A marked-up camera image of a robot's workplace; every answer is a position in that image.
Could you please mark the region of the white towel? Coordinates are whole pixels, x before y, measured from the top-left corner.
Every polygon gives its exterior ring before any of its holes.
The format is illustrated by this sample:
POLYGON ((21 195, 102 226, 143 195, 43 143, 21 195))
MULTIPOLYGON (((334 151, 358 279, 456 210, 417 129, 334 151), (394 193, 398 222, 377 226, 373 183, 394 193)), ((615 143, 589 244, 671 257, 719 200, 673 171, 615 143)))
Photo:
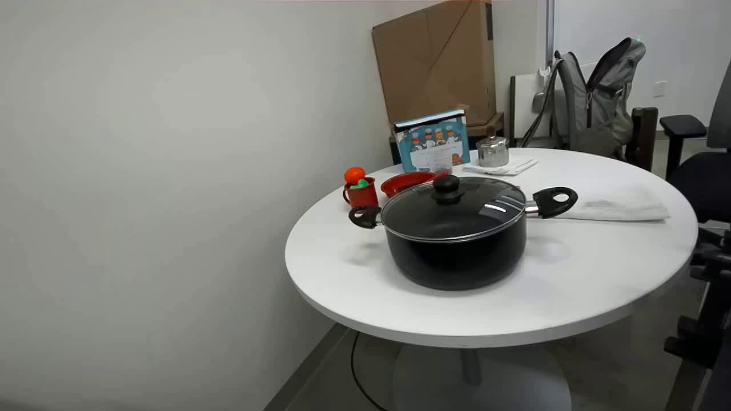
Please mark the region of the white towel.
POLYGON ((580 187, 575 206, 567 213, 567 218, 585 222, 663 222, 667 217, 665 203, 639 183, 580 187))

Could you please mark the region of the red mug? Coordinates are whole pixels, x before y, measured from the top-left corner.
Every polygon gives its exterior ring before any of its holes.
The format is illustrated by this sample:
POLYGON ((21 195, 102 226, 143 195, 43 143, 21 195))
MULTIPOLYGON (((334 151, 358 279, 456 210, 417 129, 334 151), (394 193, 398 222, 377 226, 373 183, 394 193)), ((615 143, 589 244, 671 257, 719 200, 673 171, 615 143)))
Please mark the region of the red mug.
POLYGON ((377 199, 374 179, 368 177, 366 185, 344 185, 342 187, 342 200, 349 208, 366 208, 366 206, 377 208, 378 199, 377 199))

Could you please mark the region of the orange toy fruit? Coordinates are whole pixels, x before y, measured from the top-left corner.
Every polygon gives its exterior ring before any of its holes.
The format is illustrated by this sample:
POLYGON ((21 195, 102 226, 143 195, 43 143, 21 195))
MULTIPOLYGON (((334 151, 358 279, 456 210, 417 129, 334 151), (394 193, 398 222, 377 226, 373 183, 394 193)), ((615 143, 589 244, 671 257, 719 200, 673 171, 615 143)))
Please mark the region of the orange toy fruit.
POLYGON ((366 179, 366 168, 362 166, 349 166, 342 174, 344 185, 361 185, 366 179))

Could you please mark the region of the red bowl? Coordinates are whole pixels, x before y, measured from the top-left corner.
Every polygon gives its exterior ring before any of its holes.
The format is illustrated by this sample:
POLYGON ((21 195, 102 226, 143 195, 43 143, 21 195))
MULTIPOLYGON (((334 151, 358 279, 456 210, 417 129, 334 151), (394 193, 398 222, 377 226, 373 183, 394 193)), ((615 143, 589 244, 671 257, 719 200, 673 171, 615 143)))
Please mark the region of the red bowl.
POLYGON ((429 171, 398 174, 398 175, 390 175, 389 179, 381 183, 381 192, 386 195, 394 195, 409 187, 415 187, 415 185, 429 183, 429 179, 431 179, 429 171))

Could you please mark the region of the glass pot lid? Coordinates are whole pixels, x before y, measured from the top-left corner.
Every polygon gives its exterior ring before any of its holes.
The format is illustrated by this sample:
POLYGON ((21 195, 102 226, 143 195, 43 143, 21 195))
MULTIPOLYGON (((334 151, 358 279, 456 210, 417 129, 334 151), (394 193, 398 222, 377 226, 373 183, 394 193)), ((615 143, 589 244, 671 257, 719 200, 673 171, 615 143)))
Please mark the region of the glass pot lid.
POLYGON ((389 233, 410 242, 471 242, 526 217, 526 193, 493 177, 438 175, 394 193, 381 210, 389 233))

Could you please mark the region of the black cooking pot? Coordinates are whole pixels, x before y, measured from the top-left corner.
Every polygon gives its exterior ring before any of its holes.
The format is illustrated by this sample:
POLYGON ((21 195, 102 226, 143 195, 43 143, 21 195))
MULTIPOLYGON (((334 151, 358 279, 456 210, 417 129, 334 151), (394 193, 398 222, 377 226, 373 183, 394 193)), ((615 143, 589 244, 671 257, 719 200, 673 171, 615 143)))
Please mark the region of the black cooking pot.
POLYGON ((526 217, 509 229, 471 242, 410 242, 386 230, 381 208, 353 208, 349 222, 361 229, 383 229, 389 251, 398 268, 414 283, 433 289, 476 289, 514 271, 527 244, 527 218, 550 218, 572 210, 578 192, 572 187, 546 187, 526 195, 526 217))

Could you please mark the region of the blue picture box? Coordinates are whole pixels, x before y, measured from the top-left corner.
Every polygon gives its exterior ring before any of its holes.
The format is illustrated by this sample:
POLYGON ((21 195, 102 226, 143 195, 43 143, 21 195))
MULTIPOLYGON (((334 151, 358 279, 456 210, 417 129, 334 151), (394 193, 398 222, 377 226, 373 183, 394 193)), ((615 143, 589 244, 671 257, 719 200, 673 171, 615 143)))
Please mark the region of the blue picture box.
POLYGON ((398 120, 392 129, 404 171, 447 171, 471 160, 463 110, 398 120))

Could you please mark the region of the small metal tin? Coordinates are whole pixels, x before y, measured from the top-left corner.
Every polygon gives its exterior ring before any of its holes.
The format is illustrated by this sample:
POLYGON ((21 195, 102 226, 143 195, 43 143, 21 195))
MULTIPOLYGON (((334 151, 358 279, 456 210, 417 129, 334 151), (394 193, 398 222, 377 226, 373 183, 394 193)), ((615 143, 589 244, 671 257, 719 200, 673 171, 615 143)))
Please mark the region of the small metal tin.
POLYGON ((480 166, 505 166, 509 161, 509 145, 505 136, 487 136, 477 143, 480 166))

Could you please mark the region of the white flat cloth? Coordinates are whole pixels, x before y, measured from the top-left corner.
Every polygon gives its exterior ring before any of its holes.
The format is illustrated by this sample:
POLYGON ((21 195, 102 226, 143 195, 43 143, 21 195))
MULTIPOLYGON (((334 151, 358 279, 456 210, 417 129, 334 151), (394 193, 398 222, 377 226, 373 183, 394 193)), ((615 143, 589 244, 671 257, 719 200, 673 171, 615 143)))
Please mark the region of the white flat cloth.
POLYGON ((480 175, 518 175, 534 165, 537 165, 537 160, 532 160, 532 158, 509 158, 505 165, 497 165, 497 166, 485 166, 477 161, 461 165, 460 171, 471 171, 471 174, 480 174, 480 175))

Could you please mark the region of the brown cardboard sheet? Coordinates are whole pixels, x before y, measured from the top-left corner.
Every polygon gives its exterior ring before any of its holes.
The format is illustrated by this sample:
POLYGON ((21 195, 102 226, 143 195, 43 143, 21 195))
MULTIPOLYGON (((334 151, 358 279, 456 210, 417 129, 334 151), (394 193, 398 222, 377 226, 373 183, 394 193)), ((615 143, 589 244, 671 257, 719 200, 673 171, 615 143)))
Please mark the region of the brown cardboard sheet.
POLYGON ((373 28, 390 122, 463 110, 469 134, 497 118, 489 0, 444 0, 373 28))

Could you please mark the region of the white round table base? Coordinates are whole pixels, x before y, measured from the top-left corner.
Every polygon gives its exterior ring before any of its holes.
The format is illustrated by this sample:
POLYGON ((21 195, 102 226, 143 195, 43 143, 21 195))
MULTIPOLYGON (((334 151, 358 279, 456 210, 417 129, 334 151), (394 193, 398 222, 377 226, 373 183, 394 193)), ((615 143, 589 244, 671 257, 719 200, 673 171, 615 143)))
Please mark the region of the white round table base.
POLYGON ((572 389, 544 347, 402 347, 392 366, 392 409, 572 411, 572 389))

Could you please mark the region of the grey backpack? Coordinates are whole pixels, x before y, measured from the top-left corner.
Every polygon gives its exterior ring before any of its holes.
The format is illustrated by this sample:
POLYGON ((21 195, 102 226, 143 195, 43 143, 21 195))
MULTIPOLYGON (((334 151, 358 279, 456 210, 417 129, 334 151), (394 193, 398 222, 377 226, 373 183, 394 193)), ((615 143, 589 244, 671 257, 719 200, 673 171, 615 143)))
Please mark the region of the grey backpack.
POLYGON ((618 155, 633 139, 633 118, 625 103, 645 54, 646 45, 625 37, 585 78, 574 53, 556 50, 544 103, 518 145, 527 145, 542 120, 549 118, 549 136, 560 149, 618 155))

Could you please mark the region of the black office chair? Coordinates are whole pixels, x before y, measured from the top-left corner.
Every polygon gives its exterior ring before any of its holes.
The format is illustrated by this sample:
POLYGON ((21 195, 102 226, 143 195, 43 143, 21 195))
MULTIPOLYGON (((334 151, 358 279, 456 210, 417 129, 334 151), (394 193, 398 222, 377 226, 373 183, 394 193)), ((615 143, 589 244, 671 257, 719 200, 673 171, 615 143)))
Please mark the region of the black office chair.
POLYGON ((731 222, 731 64, 712 103, 711 122, 693 113, 663 117, 670 139, 665 177, 690 200, 699 234, 693 275, 706 283, 695 318, 681 314, 665 351, 681 361, 665 411, 728 411, 728 230, 731 222))

